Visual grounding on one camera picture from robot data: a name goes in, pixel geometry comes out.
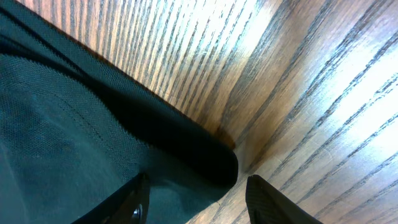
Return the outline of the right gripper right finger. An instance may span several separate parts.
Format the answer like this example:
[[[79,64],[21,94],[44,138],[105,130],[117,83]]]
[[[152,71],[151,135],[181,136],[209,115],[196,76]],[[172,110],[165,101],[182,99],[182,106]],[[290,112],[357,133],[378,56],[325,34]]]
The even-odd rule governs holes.
[[[251,224],[322,224],[259,175],[248,177],[245,200]]]

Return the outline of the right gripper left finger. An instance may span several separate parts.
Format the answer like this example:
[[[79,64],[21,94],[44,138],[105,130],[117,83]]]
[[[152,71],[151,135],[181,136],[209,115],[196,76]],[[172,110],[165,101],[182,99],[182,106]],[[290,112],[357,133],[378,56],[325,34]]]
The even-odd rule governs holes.
[[[149,178],[140,173],[73,224],[145,224],[149,195]]]

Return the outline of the black polo shirt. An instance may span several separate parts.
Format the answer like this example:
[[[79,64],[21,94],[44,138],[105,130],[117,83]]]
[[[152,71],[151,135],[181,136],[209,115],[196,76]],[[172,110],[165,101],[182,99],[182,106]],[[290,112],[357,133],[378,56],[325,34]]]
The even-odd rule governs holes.
[[[236,183],[232,150],[16,1],[1,2],[1,222],[73,223],[140,173],[146,223]]]

